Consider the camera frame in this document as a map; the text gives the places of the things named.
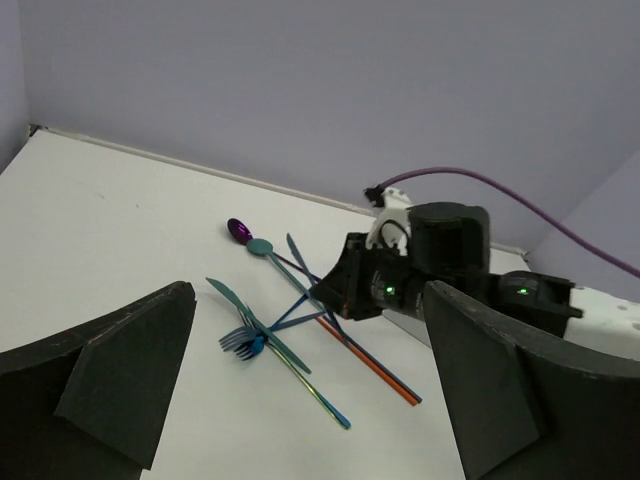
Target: teal spoon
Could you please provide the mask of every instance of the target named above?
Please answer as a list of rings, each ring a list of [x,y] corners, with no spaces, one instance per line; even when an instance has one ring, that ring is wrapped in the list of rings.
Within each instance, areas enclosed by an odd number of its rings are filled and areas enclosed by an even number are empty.
[[[240,310],[244,315],[251,319],[251,322],[256,326],[260,332],[267,337],[271,342],[277,346],[284,355],[286,355],[293,363],[295,363],[302,371],[305,373],[311,373],[309,367],[305,365],[305,363],[300,360],[300,358],[291,351],[289,347],[287,347],[278,337],[276,337],[266,326],[264,326],[253,314],[253,312],[242,303],[242,300],[238,298],[233,290],[227,287],[224,283],[219,282],[218,280],[214,280],[213,278],[207,278],[207,282],[213,286],[218,292],[222,294],[227,300],[235,305],[235,307]]]
[[[282,273],[284,273],[284,275],[289,279],[289,281],[293,283],[293,285],[300,291],[300,293],[303,293],[307,296],[307,298],[309,299],[309,302],[311,302],[311,304],[314,307],[316,307],[318,310],[321,310],[322,312],[326,311],[323,305],[321,305],[320,303],[315,301],[313,298],[311,298],[311,294],[309,293],[309,290],[307,290],[307,288],[304,285],[302,285],[302,283],[300,283],[300,281],[291,274],[289,269],[285,267],[280,262],[280,260],[278,260],[278,257],[276,257],[276,254],[273,253],[273,245],[271,244],[271,242],[269,242],[268,240],[265,240],[264,238],[254,238],[249,240],[249,242],[247,243],[247,249],[251,254],[256,255],[257,257],[269,258],[273,262],[273,264],[276,267],[278,267],[278,269]]]

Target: teal knife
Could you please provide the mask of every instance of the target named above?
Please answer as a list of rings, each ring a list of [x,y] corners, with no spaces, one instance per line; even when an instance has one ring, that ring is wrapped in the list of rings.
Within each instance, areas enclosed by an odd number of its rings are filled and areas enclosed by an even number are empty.
[[[233,305],[238,310],[244,313],[251,320],[251,322],[256,326],[256,328],[260,330],[260,332],[265,337],[271,340],[271,342],[273,342],[273,344],[277,346],[280,349],[280,351],[285,356],[287,356],[287,358],[291,360],[291,362],[295,363],[303,372],[311,373],[311,370],[309,369],[309,367],[307,367],[305,363],[302,360],[300,360],[300,358],[282,342],[282,340],[276,337],[265,325],[262,324],[262,322],[260,322],[256,318],[253,312],[249,308],[247,308],[244,303],[242,303],[242,300],[238,298],[238,296],[235,294],[233,290],[227,287],[224,283],[219,282],[218,280],[214,280],[213,278],[207,278],[207,282],[209,282],[211,286],[213,286],[213,288],[218,290],[218,292],[220,292],[223,297],[225,297],[227,300],[233,303]]]

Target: spoon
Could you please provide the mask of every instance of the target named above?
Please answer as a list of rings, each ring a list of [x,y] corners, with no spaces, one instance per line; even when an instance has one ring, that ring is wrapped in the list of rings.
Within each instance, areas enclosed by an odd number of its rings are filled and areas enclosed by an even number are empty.
[[[233,239],[236,242],[238,242],[240,245],[246,246],[251,241],[251,239],[253,239],[253,234],[251,233],[251,230],[249,230],[249,228],[237,218],[230,218],[227,221],[227,228],[229,229],[229,233],[231,234]],[[284,258],[281,255],[278,255],[277,253],[274,253],[274,255],[281,262],[286,263],[291,268],[295,268],[300,273],[304,273],[304,270],[302,270],[302,268],[300,268],[298,265],[296,265],[292,261],[287,260],[286,258]],[[313,277],[317,282],[321,280],[319,277],[316,277],[315,275]]]
[[[300,281],[296,277],[294,277],[289,270],[287,270],[287,267],[280,263],[280,260],[278,260],[276,254],[273,253],[273,245],[271,244],[271,242],[265,240],[264,238],[252,238],[251,240],[249,240],[249,243],[247,243],[247,249],[249,249],[249,252],[251,252],[253,255],[269,258],[273,262],[273,264],[278,267],[282,273],[284,273],[289,281],[293,283],[293,285],[300,291],[300,293],[304,293],[307,296],[311,305],[316,307],[318,310],[321,310],[322,312],[326,311],[324,306],[322,306],[311,297],[311,293],[309,293],[309,290],[307,290],[307,288],[302,285],[302,283],[300,283]]]

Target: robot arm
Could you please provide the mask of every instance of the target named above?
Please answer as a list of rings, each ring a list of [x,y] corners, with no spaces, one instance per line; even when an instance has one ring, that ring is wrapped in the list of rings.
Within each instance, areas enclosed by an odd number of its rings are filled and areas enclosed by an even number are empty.
[[[421,318],[417,296],[425,282],[442,280],[491,308],[567,341],[640,360],[640,305],[535,272],[490,274],[488,221],[483,225],[478,220],[482,216],[471,218],[476,207],[414,206],[397,188],[379,192],[377,200],[375,206],[380,210],[371,230],[348,235],[338,264],[311,291],[328,308],[355,320],[377,316],[383,309]],[[418,215],[424,207],[429,213]],[[453,228],[461,220],[467,221],[461,229],[465,232],[477,227],[476,233],[459,237],[464,247],[459,255],[456,250],[451,255],[448,248],[450,233],[438,231],[451,212],[456,215],[456,221],[450,222]],[[437,222],[429,224],[436,217]],[[429,228],[420,231],[419,225],[412,224],[418,222]],[[412,238],[416,231],[420,235]],[[397,247],[405,235],[406,252],[384,248]],[[470,279],[474,274],[475,281]]]

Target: white table surface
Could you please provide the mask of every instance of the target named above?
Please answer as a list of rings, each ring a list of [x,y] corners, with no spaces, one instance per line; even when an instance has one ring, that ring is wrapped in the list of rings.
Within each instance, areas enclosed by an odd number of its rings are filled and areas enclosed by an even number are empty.
[[[432,353],[388,321],[345,323],[345,330],[422,395],[417,407],[315,322],[281,332],[313,370],[312,383],[351,420],[350,431],[272,352],[241,363],[220,350],[218,339],[239,319],[205,276],[234,289],[265,323],[298,298],[272,265],[229,240],[229,217],[288,257],[290,232],[320,276],[337,260],[345,234],[372,222],[37,133],[0,176],[0,351],[189,281],[198,299],[193,330],[143,479],[463,479]],[[523,266],[516,255],[493,253],[493,271]]]

